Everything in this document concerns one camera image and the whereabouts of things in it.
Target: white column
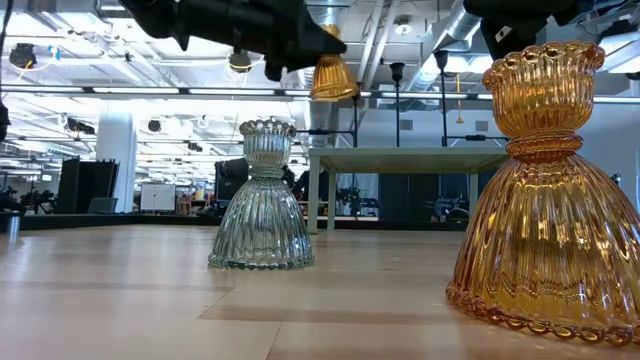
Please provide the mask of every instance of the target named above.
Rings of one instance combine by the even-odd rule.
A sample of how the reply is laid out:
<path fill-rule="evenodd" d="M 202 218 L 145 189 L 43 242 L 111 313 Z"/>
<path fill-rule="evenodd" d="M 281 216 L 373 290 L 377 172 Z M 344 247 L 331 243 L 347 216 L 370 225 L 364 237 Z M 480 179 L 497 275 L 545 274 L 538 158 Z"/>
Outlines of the white column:
<path fill-rule="evenodd" d="M 103 101 L 98 123 L 96 161 L 115 159 L 119 163 L 113 197 L 118 199 L 116 212 L 133 209 L 133 186 L 136 177 L 137 129 L 126 101 Z"/>

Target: black stand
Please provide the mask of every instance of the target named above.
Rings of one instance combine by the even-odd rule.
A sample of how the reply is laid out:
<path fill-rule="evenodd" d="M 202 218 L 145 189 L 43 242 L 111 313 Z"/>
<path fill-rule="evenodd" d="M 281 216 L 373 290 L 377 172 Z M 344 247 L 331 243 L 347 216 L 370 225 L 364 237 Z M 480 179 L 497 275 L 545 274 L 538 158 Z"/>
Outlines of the black stand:
<path fill-rule="evenodd" d="M 449 142 L 447 141 L 447 103 L 446 103 L 446 95 L 444 91 L 444 71 L 440 70 L 440 83 L 442 89 L 442 128 L 444 129 L 444 136 L 442 137 L 442 146 L 449 146 Z"/>
<path fill-rule="evenodd" d="M 358 100 L 360 100 L 360 91 L 351 97 L 353 99 L 353 147 L 358 147 Z"/>
<path fill-rule="evenodd" d="M 448 51 L 436 51 L 433 56 L 436 58 L 436 63 L 438 64 L 438 69 L 440 69 L 440 90 L 442 91 L 442 128 L 444 130 L 444 136 L 442 137 L 442 146 L 449 146 L 448 136 L 447 136 L 447 103 L 446 103 L 446 95 L 444 89 L 444 68 L 447 66 L 447 61 L 449 60 L 449 52 Z"/>
<path fill-rule="evenodd" d="M 391 78 L 396 83 L 396 147 L 400 147 L 400 80 L 402 80 L 404 63 L 396 62 L 389 65 Z"/>

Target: table surface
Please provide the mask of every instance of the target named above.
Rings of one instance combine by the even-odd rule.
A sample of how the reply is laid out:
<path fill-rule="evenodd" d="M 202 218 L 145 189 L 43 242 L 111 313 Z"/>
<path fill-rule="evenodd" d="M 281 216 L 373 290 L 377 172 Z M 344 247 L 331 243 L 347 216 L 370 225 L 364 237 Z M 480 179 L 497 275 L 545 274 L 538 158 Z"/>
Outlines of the table surface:
<path fill-rule="evenodd" d="M 0 237 L 0 349 L 21 360 L 640 359 L 450 308 L 459 232 L 324 232 L 296 271 L 207 267 L 215 227 Z"/>
<path fill-rule="evenodd" d="M 335 173 L 479 173 L 509 159 L 503 147 L 312 148 Z"/>

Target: amber glass vase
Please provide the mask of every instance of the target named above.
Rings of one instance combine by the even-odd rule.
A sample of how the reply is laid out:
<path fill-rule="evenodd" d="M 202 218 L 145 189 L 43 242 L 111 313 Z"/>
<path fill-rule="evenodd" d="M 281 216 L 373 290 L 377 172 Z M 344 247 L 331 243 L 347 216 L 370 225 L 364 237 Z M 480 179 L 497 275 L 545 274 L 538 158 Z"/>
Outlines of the amber glass vase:
<path fill-rule="evenodd" d="M 324 30 L 340 38 L 340 30 L 335 25 L 324 25 Z M 340 55 L 322 55 L 313 73 L 311 98 L 314 101 L 339 101 L 360 92 L 351 70 Z"/>
<path fill-rule="evenodd" d="M 512 159 L 469 224 L 447 286 L 456 308 L 540 335 L 640 345 L 640 217 L 576 154 L 604 57 L 595 44 L 548 43 L 484 74 Z"/>

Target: light fixture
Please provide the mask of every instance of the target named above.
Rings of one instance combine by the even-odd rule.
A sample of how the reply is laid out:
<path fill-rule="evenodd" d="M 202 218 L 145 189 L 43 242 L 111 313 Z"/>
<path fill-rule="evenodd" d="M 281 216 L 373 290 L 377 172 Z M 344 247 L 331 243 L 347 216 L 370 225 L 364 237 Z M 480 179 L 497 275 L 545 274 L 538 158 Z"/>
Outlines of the light fixture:
<path fill-rule="evenodd" d="M 400 36 L 404 36 L 404 35 L 409 34 L 411 32 L 411 30 L 413 30 L 411 25 L 403 24 L 403 25 L 396 26 L 395 32 L 396 32 L 396 34 L 398 34 Z"/>
<path fill-rule="evenodd" d="M 209 127 L 209 119 L 207 119 L 207 115 L 202 115 L 200 119 L 198 119 L 198 128 L 206 129 Z"/>
<path fill-rule="evenodd" d="M 32 86 L 32 85 L 2 85 L 5 92 L 28 92 L 28 93 L 84 93 L 79 86 Z"/>
<path fill-rule="evenodd" d="M 309 96 L 308 90 L 285 90 L 284 94 L 287 96 Z"/>
<path fill-rule="evenodd" d="M 336 25 L 325 25 L 324 30 L 340 39 Z M 350 98 L 360 91 L 353 74 L 340 55 L 320 57 L 313 74 L 311 98 L 315 101 L 339 101 Z"/>
<path fill-rule="evenodd" d="M 490 55 L 476 56 L 471 60 L 468 71 L 476 74 L 484 74 L 491 65 L 493 65 L 493 59 Z"/>
<path fill-rule="evenodd" d="M 640 104 L 640 97 L 626 96 L 594 96 L 596 104 Z"/>
<path fill-rule="evenodd" d="M 147 128 L 151 132 L 159 132 L 162 130 L 162 124 L 158 120 L 149 120 L 149 124 L 147 124 Z"/>
<path fill-rule="evenodd" d="M 189 89 L 193 95 L 274 95 L 273 90 L 262 89 Z"/>
<path fill-rule="evenodd" d="M 399 15 L 393 21 L 393 24 L 396 26 L 395 33 L 404 36 L 407 35 L 413 30 L 409 22 L 411 21 L 411 17 L 409 15 Z"/>
<path fill-rule="evenodd" d="M 609 72 L 614 74 L 637 73 L 638 71 L 640 71 L 640 56 L 636 56 L 623 64 L 609 69 Z"/>
<path fill-rule="evenodd" d="M 429 59 L 422 66 L 421 71 L 427 74 L 439 74 L 440 69 L 438 68 L 438 63 L 436 62 L 435 56 L 430 56 Z M 447 64 L 444 68 L 445 72 L 449 73 L 461 73 L 461 72 L 469 72 L 470 67 L 467 59 L 462 56 L 449 56 L 447 59 Z"/>
<path fill-rule="evenodd" d="M 93 91 L 107 94 L 178 94 L 177 88 L 152 87 L 94 87 Z"/>
<path fill-rule="evenodd" d="M 600 33 L 598 45 L 604 49 L 607 55 L 611 55 L 627 44 L 640 39 L 638 25 L 629 20 L 614 21 L 611 26 Z"/>

